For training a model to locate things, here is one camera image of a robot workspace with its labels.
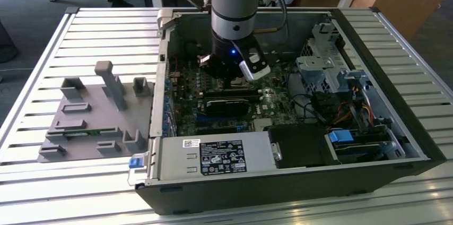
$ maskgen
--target gray carpet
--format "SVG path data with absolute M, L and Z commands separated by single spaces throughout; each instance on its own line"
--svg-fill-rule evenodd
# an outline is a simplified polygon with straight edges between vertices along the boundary
M 137 7 L 144 0 L 126 0 Z M 165 6 L 188 6 L 184 0 L 164 0 Z M 45 49 L 50 36 L 58 25 L 64 11 L 69 6 L 110 7 L 105 0 L 0 0 L 0 21 L 20 50 L 20 55 L 9 62 L 0 64 L 0 124 L 16 101 L 30 70 L 1 72 L 10 68 L 33 68 Z M 453 0 L 445 0 L 442 7 L 421 27 L 410 40 L 420 54 L 435 72 L 453 87 Z

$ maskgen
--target small green circuit board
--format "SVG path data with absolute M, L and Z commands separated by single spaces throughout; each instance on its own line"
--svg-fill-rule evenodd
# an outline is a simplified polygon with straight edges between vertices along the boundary
M 201 91 L 221 90 L 221 80 L 193 67 L 182 68 L 172 76 L 177 136 L 253 132 L 253 120 L 261 118 L 269 118 L 273 125 L 297 122 L 280 67 L 274 67 L 272 73 L 253 83 L 244 80 L 232 82 L 232 88 L 258 89 L 262 95 L 258 102 L 250 103 L 246 115 L 237 118 L 208 118 L 204 113 L 205 101 L 197 99 Z

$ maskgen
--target metal grating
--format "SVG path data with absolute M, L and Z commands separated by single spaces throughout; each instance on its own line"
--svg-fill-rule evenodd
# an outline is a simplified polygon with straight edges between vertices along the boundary
M 128 158 L 34 162 L 65 76 L 81 75 L 85 84 L 98 83 L 93 62 L 109 59 L 122 82 L 137 75 L 154 79 L 156 10 L 86 8 L 65 15 L 0 130 L 0 224 L 433 224 L 453 219 L 449 91 L 417 54 L 402 49 L 405 42 L 390 34 L 382 19 L 369 10 L 342 11 L 446 155 L 446 163 L 370 194 L 158 216 L 126 183 Z M 144 178 L 141 173 L 133 176 Z

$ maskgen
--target blue latch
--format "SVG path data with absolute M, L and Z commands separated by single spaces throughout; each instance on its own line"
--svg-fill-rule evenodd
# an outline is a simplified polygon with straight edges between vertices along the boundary
M 142 168 L 144 167 L 144 158 L 130 158 L 129 160 L 129 168 Z
M 354 140 L 350 131 L 348 131 L 345 129 L 338 130 L 338 131 L 332 131 L 328 134 L 328 136 L 330 138 L 332 143 L 334 143 L 334 142 L 352 142 Z

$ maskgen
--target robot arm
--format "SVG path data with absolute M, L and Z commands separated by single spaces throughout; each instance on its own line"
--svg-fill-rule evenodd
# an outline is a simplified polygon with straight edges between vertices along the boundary
M 200 59 L 200 66 L 213 77 L 226 81 L 242 75 L 254 81 L 270 72 L 254 32 L 274 32 L 278 28 L 254 30 L 257 2 L 212 0 L 212 53 Z

